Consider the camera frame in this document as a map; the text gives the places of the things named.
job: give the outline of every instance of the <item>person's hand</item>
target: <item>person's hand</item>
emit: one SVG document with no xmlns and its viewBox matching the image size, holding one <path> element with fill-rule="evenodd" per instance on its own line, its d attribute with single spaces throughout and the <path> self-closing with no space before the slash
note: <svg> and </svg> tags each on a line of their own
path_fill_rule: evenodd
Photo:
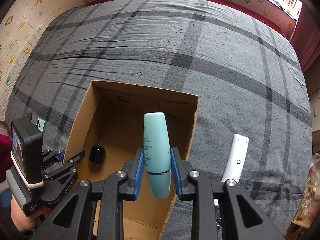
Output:
<svg viewBox="0 0 320 240">
<path fill-rule="evenodd" d="M 26 217 L 26 215 L 23 213 L 23 211 L 19 207 L 14 196 L 12 195 L 10 213 L 11 213 L 12 221 L 16 226 L 16 228 L 20 232 L 25 233 L 35 228 L 37 217 L 39 217 L 40 215 L 44 215 L 44 217 L 47 217 L 50 214 L 50 209 L 45 206 L 42 206 L 41 208 L 33 212 L 30 216 Z"/>
</svg>

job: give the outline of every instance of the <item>red sleeve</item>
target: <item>red sleeve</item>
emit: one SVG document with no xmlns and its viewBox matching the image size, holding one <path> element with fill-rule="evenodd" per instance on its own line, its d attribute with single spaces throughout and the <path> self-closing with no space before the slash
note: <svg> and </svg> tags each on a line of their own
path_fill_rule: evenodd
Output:
<svg viewBox="0 0 320 240">
<path fill-rule="evenodd" d="M 5 172 L 11 168 L 13 163 L 10 157 L 11 139 L 9 136 L 0 134 L 0 182 L 6 180 Z"/>
</svg>

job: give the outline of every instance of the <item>red curtain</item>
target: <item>red curtain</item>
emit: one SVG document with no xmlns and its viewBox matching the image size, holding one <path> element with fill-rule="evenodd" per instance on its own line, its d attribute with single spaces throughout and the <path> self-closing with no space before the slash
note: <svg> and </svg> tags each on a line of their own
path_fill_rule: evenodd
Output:
<svg viewBox="0 0 320 240">
<path fill-rule="evenodd" d="M 302 72 L 305 72 L 320 54 L 320 31 L 304 4 L 289 41 L 297 53 Z"/>
</svg>

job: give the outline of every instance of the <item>black bottle cap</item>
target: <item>black bottle cap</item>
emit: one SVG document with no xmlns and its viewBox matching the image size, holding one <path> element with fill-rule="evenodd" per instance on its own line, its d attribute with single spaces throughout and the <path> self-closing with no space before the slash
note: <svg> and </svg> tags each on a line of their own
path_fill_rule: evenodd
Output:
<svg viewBox="0 0 320 240">
<path fill-rule="evenodd" d="M 106 150 L 100 145 L 94 145 L 91 148 L 89 161 L 96 164 L 103 164 L 106 157 Z"/>
</svg>

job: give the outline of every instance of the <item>white remote control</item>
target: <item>white remote control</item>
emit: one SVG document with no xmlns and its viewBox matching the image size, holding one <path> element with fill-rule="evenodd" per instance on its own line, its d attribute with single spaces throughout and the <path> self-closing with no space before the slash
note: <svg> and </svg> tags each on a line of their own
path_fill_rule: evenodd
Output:
<svg viewBox="0 0 320 240">
<path fill-rule="evenodd" d="M 221 182 L 225 182 L 227 179 L 234 179 L 237 183 L 239 182 L 244 160 L 247 155 L 248 143 L 249 138 L 246 136 L 240 134 L 233 136 L 229 159 Z M 214 200 L 214 205 L 218 206 L 217 199 Z"/>
</svg>

